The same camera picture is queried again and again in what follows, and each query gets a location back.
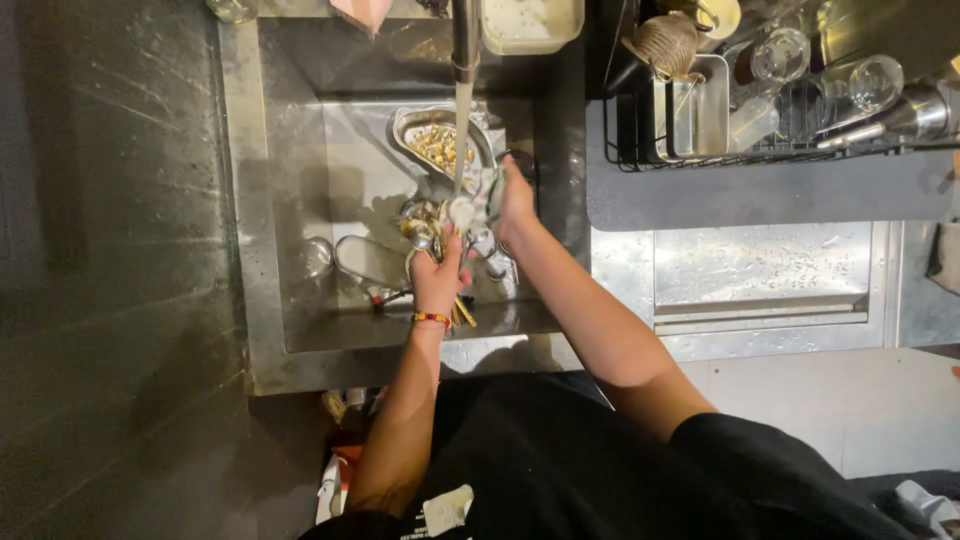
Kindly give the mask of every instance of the stainless steel sink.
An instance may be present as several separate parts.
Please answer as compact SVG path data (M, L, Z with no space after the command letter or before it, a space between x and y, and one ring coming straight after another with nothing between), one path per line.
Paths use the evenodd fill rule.
M310 278L309 239L359 234L410 250L394 216L416 190L443 186L388 135L400 107L452 102L450 48L449 21L435 19L388 19L374 41L329 17L221 27L253 393L367 385L367 370L390 373L380 368L396 361L409 302L377 313L347 275ZM588 265L583 80L579 42L546 57L485 53L474 100L495 154L535 157L540 219ZM559 329L521 274L473 275L477 328L457 329L447 351Z

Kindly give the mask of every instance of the black wire dish rack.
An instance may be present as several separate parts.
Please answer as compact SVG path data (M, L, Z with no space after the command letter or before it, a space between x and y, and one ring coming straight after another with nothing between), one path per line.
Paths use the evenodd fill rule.
M925 82L928 86L935 82ZM603 100L603 124L605 148L604 155L610 163L619 167L622 172L646 172L668 169L683 169L695 167L716 167L731 165L757 165L783 162L828 161L842 160L869 155L900 155L915 151L960 149L960 128L957 116L951 116L947 132L938 140L913 140L912 137L897 137L896 139L875 139L855 143L843 148L817 148L817 143L839 135L850 129L876 121L875 118L866 118L841 128L824 133L807 133L805 126L810 123L811 115L816 115L815 108L807 108L810 103L807 99L812 85L808 77L801 78L783 91L775 101L781 111L780 128L772 135L768 135L749 151L722 156L698 156L695 159L681 159L661 161L651 158L651 153L659 141L667 135L657 136L654 112L654 85L652 79L634 84L633 91L621 93ZM947 104L953 110L960 110L960 92L948 86L940 85L938 90L944 96ZM792 100L799 100L798 117L792 117L798 107L794 107ZM615 112L616 125L612 126L611 113Z

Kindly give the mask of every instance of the sponge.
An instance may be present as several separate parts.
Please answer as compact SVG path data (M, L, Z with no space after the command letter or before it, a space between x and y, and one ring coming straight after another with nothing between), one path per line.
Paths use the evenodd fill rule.
M330 0L330 5L353 26L371 36L380 31L393 0Z

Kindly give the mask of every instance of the plastic container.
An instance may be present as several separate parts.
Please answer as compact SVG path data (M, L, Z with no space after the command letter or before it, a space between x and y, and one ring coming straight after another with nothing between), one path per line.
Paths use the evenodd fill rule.
M498 55L549 55L584 27L584 0L482 0L480 6L484 45Z

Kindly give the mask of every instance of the faucet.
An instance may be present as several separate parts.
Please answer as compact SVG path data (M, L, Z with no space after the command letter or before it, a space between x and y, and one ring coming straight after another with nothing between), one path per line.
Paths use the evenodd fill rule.
M452 0L453 77L472 83L480 63L480 0Z

